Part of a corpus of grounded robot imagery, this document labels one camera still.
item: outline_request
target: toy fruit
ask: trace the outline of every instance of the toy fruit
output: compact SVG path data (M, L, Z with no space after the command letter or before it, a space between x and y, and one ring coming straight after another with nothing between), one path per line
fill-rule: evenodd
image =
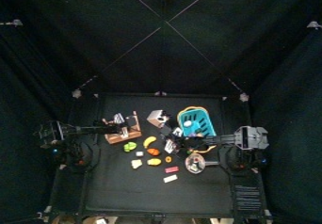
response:
M149 166L158 166L161 163L162 163L162 160L158 159L158 158L150 159L150 160L147 161L147 165L149 165Z
M166 163L170 163L173 161L171 156L166 156Z
M130 152L133 151L135 148L137 148L138 144L135 142L129 142L126 145L125 145L125 151L126 152Z
M150 137L146 138L146 140L143 142L143 146L145 146L146 149L154 141L157 141L157 138L154 136L150 136Z
M147 149L147 152L154 156L158 156L161 154L161 151L158 149Z

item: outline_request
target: plastic toy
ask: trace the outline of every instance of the plastic toy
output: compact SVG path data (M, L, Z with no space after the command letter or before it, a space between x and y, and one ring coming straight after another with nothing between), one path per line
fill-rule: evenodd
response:
M149 165L149 166L158 166L161 163L162 163L162 160L158 159L158 158L150 159L150 160L147 161L147 165Z
M158 156L161 154L161 151L158 149L147 149L147 152L154 155L154 156Z
M154 136L150 136L146 138L145 142L143 142L143 146L147 149L149 145L157 141L157 138Z
M130 151L133 151L137 147L138 147L138 144L137 144L135 142L129 142L129 143L125 145L123 149L125 149L126 152L130 152Z
M133 168L139 168L142 166L142 160L133 160Z
M143 152L137 152L137 157L143 157L145 153Z
M170 183L173 181L178 180L178 176L177 175L170 175L169 177L163 178L163 181L166 183Z
M165 161L166 161L166 163L170 163L173 161L171 156L166 156Z
M177 171L179 171L179 167L166 168L165 171L166 171L166 173L177 172Z

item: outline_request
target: orange toy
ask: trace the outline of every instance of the orange toy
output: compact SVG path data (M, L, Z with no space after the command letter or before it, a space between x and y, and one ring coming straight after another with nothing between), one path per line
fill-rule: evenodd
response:
M147 152L154 156L158 156L161 154L161 151L158 149L147 149Z

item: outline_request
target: white box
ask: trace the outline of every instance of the white box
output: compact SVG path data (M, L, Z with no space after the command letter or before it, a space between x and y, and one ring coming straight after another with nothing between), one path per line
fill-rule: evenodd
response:
M162 128L163 124L169 120L167 116L162 115L163 110L155 110L151 112L150 116L147 117L147 120L158 127Z

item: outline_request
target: toy utensil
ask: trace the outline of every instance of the toy utensil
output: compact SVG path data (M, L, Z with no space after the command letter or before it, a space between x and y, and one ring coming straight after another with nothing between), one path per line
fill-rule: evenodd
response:
M203 172L206 166L218 166L218 161L205 161L205 158L198 153L191 153L185 160L186 169L194 173L199 174Z

